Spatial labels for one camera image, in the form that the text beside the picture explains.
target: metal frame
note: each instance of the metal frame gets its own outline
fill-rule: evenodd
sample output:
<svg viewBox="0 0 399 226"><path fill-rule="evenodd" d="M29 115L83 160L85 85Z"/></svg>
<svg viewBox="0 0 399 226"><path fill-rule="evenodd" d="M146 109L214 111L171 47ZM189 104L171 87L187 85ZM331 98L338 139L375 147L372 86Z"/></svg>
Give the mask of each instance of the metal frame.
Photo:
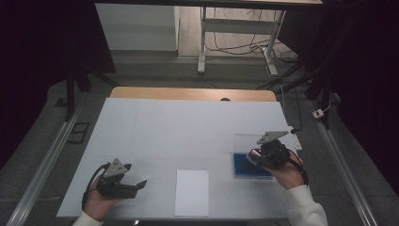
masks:
<svg viewBox="0 0 399 226"><path fill-rule="evenodd" d="M309 101L309 105L311 107L311 111L316 110L311 101ZM358 209L359 216L363 221L363 224L367 226L377 226L378 223L376 222L370 205L364 197L360 187L358 186L358 183L355 180L355 176L352 174L351 169L346 163L343 154L334 139L334 136L331 134L331 131L329 129L326 129L326 127L320 120L317 121L317 127L319 128L320 133L328 147L328 150L331 153L332 159L338 169L338 172L343 178L343 183L345 184L349 195L352 197L354 204Z"/></svg>
<svg viewBox="0 0 399 226"><path fill-rule="evenodd" d="M263 48L263 55L267 62L267 68L270 75L278 75L276 65L274 64L272 51L275 44L279 28L284 18L285 10L278 11L279 16L274 22L263 21L243 21L243 20L229 20L229 19L206 19L206 7L202 8L201 14L201 34L199 45L199 65L198 73L205 73L205 33L238 33L238 34L259 34L270 35L267 48Z"/></svg>
<svg viewBox="0 0 399 226"><path fill-rule="evenodd" d="M64 121L64 123L61 125L61 129L56 135L56 139L53 141L49 151L41 161L38 170L36 171L25 193L21 197L20 202L18 202L17 207L9 218L7 226L21 226L26 222L26 219L29 216L33 205L35 204L41 189L46 183L46 180L50 175L50 172L53 169L53 166L56 163L56 160L58 159L65 142L67 141L68 135L70 134L80 112L82 111L86 97L87 95L84 94L70 120Z"/></svg>

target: dark background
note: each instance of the dark background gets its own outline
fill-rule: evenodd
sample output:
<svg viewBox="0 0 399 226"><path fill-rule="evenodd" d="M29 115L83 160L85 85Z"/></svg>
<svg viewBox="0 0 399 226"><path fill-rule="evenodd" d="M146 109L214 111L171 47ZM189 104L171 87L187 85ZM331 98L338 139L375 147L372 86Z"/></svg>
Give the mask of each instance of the dark background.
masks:
<svg viewBox="0 0 399 226"><path fill-rule="evenodd" d="M48 88L71 70L84 76L84 66L103 73L115 68L92 1L1 1L0 27L3 167L45 105Z"/></svg>

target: metal post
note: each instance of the metal post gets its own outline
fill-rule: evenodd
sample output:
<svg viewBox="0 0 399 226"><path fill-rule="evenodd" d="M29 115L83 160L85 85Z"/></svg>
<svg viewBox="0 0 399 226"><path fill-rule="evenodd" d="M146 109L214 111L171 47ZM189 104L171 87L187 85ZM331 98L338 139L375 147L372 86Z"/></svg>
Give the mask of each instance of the metal post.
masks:
<svg viewBox="0 0 399 226"><path fill-rule="evenodd" d="M276 66L273 62L273 57L272 57L272 50L273 50L273 46L275 44L277 35L279 33L279 28L281 26L281 22L282 22L282 18L284 17L285 14L285 10L284 11L279 11L279 16L276 20L276 23L273 27L273 31L270 34L270 41L267 44L267 48L263 49L263 54L264 54L264 58L266 59L267 62L267 67L270 71L270 75L275 76L278 75L278 72L276 70Z"/></svg>
<svg viewBox="0 0 399 226"><path fill-rule="evenodd" d="M202 16L200 22L200 45L199 45L199 67L198 73L205 73L205 26L206 26L206 7L202 8Z"/></svg>

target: white sleeve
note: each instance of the white sleeve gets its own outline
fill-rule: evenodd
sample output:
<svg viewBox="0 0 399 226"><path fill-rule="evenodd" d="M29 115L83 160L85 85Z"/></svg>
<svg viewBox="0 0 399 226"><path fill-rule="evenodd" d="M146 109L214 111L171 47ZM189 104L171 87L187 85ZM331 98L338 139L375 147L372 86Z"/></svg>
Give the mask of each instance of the white sleeve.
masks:
<svg viewBox="0 0 399 226"><path fill-rule="evenodd" d="M73 226L101 226L103 222L97 221L82 211L82 215L74 222Z"/></svg>
<svg viewBox="0 0 399 226"><path fill-rule="evenodd" d="M284 192L288 201L287 216L293 226L327 226L326 212L314 202L307 186L297 186Z"/></svg>

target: aluminum rail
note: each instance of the aluminum rail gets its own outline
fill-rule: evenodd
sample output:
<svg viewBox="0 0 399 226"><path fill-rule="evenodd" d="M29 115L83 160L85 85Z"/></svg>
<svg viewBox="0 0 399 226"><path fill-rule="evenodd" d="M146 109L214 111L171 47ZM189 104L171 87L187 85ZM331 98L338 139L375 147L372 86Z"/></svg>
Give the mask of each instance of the aluminum rail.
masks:
<svg viewBox="0 0 399 226"><path fill-rule="evenodd" d="M313 104L309 101L311 111L316 110ZM331 134L330 130L327 130L324 124L321 121L317 121L317 126L320 130L320 133L323 136L323 139L328 146L328 149L332 155L332 159L343 178L343 182L348 190L349 195L354 200L354 204L358 209L359 216L363 221L364 225L367 226L377 226L378 223L373 215L373 212L370 208L369 203L366 201L363 192L360 187L356 183L355 177L352 174L348 164L346 163L343 153L335 142L334 136Z"/></svg>
<svg viewBox="0 0 399 226"><path fill-rule="evenodd" d="M61 125L61 129L56 135L56 139L53 141L47 154L41 161L38 170L36 171L25 193L21 197L20 202L9 218L7 226L21 226L26 222L26 219L29 216L33 205L35 204L41 189L43 188L51 170L53 169L54 164L56 163L56 160L59 157L59 154L62 151L62 148L64 147L65 142L67 141L68 135L70 134L80 112L82 111L86 98L86 94L82 95L82 100L79 101L79 104L72 114L70 120L65 121Z"/></svg>

